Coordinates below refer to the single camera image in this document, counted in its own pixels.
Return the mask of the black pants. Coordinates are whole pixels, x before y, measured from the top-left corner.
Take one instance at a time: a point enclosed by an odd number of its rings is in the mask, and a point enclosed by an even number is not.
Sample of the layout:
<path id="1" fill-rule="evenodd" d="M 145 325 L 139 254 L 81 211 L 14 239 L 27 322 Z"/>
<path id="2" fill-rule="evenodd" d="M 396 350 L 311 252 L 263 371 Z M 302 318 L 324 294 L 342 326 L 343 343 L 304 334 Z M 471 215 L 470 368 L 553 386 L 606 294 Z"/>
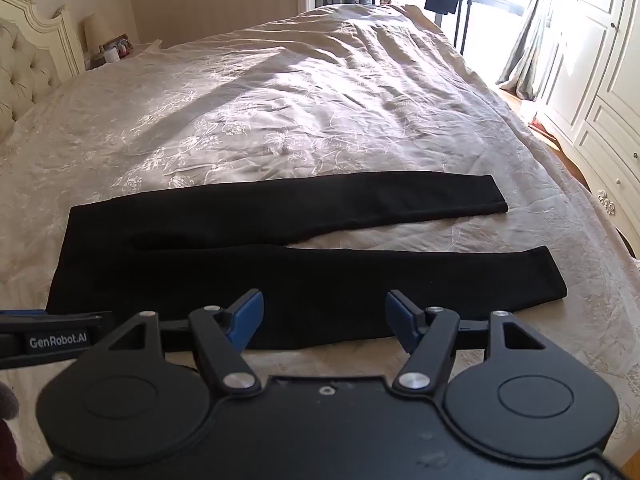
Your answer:
<path id="1" fill-rule="evenodd" d="M 264 318 L 250 345 L 294 350 L 390 336 L 385 299 L 465 320 L 564 298 L 545 247 L 525 252 L 310 249 L 343 231 L 503 214 L 495 180 L 382 171 L 144 192 L 80 205 L 68 216 L 47 301 L 51 314 L 153 310 L 181 321 L 251 289 Z"/>

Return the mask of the beige embroidered bedspread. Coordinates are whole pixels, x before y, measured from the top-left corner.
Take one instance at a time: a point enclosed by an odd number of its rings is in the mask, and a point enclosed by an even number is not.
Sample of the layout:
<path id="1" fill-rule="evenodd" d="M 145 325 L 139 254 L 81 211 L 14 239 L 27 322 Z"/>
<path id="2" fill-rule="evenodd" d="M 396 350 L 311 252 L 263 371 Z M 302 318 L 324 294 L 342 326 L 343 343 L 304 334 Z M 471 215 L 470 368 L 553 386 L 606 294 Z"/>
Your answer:
<path id="1" fill-rule="evenodd" d="M 639 265 L 596 199 L 413 10 L 329 6 L 78 75 L 1 139 L 1 304 L 48 299 L 70 208 L 162 188 L 355 171 L 489 174 L 503 216 L 315 238 L 315 248 L 516 252 L 567 284 L 526 322 L 620 399 L 639 446 Z"/>

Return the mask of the grey green curtain right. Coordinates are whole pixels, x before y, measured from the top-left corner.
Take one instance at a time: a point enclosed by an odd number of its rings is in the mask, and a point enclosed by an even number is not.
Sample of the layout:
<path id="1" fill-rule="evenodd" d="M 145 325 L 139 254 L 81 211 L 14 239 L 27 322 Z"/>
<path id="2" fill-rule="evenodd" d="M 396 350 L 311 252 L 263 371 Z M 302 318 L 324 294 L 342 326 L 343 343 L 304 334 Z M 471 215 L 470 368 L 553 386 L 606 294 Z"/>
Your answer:
<path id="1" fill-rule="evenodd" d="M 529 1 L 523 26 L 497 80 L 501 90 L 521 100 L 533 101 L 538 93 L 535 82 L 548 13 L 548 0 Z"/>

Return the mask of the cream tufted headboard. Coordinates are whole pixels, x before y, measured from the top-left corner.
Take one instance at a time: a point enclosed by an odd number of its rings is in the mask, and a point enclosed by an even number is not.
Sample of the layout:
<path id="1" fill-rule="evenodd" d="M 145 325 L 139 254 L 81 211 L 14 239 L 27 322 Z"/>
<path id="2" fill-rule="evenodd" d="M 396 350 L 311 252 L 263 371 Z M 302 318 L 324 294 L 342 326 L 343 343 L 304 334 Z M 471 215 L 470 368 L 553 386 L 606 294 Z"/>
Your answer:
<path id="1" fill-rule="evenodd" d="M 50 18 L 37 0 L 1 0 L 1 139 L 65 81 L 86 71 L 67 6 Z"/>

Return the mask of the cream white wardrobe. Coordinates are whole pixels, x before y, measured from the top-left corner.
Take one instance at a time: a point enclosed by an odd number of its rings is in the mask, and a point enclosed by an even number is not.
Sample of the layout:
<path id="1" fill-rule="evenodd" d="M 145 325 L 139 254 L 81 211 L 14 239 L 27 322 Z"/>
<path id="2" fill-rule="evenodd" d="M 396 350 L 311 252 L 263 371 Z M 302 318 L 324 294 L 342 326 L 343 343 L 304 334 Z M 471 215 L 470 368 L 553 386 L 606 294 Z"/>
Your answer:
<path id="1" fill-rule="evenodd" d="M 639 249 L 639 0 L 553 0 L 540 119 Z"/>

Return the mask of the nightstand with small items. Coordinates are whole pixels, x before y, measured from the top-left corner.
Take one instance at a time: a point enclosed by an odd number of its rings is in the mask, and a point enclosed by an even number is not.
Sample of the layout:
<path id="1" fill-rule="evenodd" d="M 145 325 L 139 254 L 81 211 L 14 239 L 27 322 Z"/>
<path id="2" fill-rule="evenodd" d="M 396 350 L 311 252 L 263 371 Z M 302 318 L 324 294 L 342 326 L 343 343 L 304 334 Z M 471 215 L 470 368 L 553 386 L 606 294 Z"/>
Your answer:
<path id="1" fill-rule="evenodd" d="M 100 47 L 98 53 L 95 53 L 86 59 L 86 69 L 93 70 L 105 63 L 113 63 L 124 60 L 125 58 L 134 58 L 137 55 L 148 52 L 157 52 L 162 46 L 163 40 L 155 39 L 146 44 L 134 44 L 126 35 L 116 38 L 114 41 Z"/>

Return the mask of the bedside lamp beige shade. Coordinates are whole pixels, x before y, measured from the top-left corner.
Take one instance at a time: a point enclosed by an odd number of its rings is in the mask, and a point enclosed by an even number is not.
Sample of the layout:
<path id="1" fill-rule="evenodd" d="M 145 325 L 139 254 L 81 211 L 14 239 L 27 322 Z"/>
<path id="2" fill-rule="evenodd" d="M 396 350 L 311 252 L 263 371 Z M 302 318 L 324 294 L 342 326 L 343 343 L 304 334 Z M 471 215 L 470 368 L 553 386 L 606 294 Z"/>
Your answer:
<path id="1" fill-rule="evenodd" d="M 88 53 L 98 56 L 113 47 L 114 30 L 102 14 L 93 13 L 82 21 Z"/>

